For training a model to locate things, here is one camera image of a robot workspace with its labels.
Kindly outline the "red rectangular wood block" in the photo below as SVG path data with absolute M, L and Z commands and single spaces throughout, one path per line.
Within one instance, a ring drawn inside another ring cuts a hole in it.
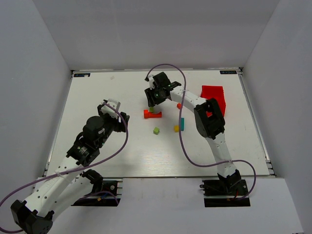
M 144 116 L 145 119 L 148 119 L 148 118 L 150 117 L 150 112 L 149 112 L 149 110 L 145 109 L 145 110 L 143 111 L 143 116 Z

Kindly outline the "red arch wood block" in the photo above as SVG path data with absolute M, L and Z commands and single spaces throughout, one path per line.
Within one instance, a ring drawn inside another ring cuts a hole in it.
M 162 112 L 159 113 L 149 112 L 149 118 L 162 118 Z

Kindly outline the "green wood cube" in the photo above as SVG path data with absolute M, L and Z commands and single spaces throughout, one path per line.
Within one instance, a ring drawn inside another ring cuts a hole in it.
M 160 129 L 159 129 L 158 127 L 155 127 L 155 128 L 153 129 L 153 133 L 154 133 L 155 135 L 158 135 L 158 134 L 159 134 L 159 131 L 160 131 Z

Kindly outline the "red plastic bin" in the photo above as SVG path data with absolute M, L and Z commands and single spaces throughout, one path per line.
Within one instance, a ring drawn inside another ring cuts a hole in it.
M 224 89 L 222 86 L 202 85 L 200 96 L 205 99 L 212 99 L 212 98 L 216 99 L 221 109 L 223 117 L 225 116 L 226 101 L 224 97 Z

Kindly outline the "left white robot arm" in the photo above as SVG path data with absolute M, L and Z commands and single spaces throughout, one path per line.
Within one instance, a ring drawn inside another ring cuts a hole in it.
M 127 132 L 129 115 L 119 111 L 120 102 L 108 99 L 88 118 L 73 146 L 55 170 L 33 194 L 11 205 L 14 222 L 27 234 L 46 234 L 64 209 L 83 195 L 102 190 L 103 177 L 90 164 L 112 132 Z

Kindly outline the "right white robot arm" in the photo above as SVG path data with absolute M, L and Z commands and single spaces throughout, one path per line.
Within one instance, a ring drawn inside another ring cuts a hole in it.
M 231 193 L 241 181 L 241 175 L 232 163 L 225 141 L 225 120 L 216 99 L 204 99 L 187 91 L 181 83 L 170 82 L 164 72 L 145 78 L 149 88 L 145 89 L 148 106 L 154 107 L 165 100 L 180 103 L 195 116 L 195 126 L 199 134 L 207 140 L 217 165 L 217 176 L 224 192 Z

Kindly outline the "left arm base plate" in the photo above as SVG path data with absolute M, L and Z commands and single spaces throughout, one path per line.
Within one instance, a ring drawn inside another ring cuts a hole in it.
M 89 193 L 78 199 L 73 207 L 117 207 L 122 196 L 122 179 L 105 179 L 102 189 L 93 194 Z

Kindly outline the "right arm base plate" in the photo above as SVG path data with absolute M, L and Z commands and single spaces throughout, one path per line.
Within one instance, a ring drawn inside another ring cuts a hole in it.
M 230 207 L 250 207 L 250 199 L 247 196 L 248 187 L 246 180 L 241 180 L 230 191 L 220 180 L 203 180 L 199 185 L 204 196 L 205 208 L 230 208 Z

